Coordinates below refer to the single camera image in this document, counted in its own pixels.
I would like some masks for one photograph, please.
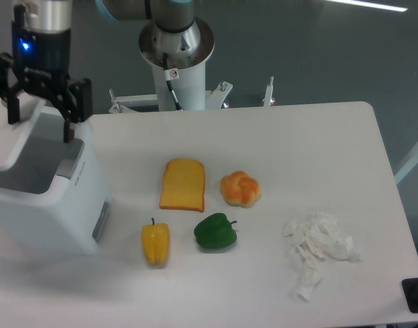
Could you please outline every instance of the toast slice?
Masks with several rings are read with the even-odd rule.
[[[204,166],[195,159],[172,159],[163,175],[159,207],[204,211]]]

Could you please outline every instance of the blue led light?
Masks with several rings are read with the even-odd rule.
[[[23,40],[21,40],[21,41],[20,41],[20,45],[22,46],[22,48],[23,48],[25,51],[27,51],[27,50],[29,50],[29,49],[31,48],[30,43],[25,42],[25,41],[23,41]]]

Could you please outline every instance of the toy food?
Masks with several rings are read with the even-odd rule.
[[[259,182],[244,171],[222,178],[220,188],[224,200],[232,206],[250,207],[261,195]]]
[[[172,159],[163,175],[160,208],[204,211],[204,166],[195,159]]]
[[[194,229],[198,245],[206,249],[230,246],[236,241],[236,231],[224,213],[215,213],[198,223]]]
[[[162,264],[168,259],[169,228],[166,223],[145,225],[141,234],[143,251],[150,264]]]

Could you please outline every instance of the metal bracket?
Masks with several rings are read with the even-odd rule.
[[[228,108],[225,99],[233,89],[233,85],[228,82],[221,82],[214,91],[206,90],[206,109]],[[112,107],[109,113],[137,113],[129,107],[156,106],[158,104],[156,94],[144,94],[140,96],[115,97],[112,89],[109,89]]]

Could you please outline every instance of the yellow bell pepper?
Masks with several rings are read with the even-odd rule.
[[[168,259],[169,228],[166,223],[145,225],[142,227],[142,245],[145,257],[150,264],[162,264]]]

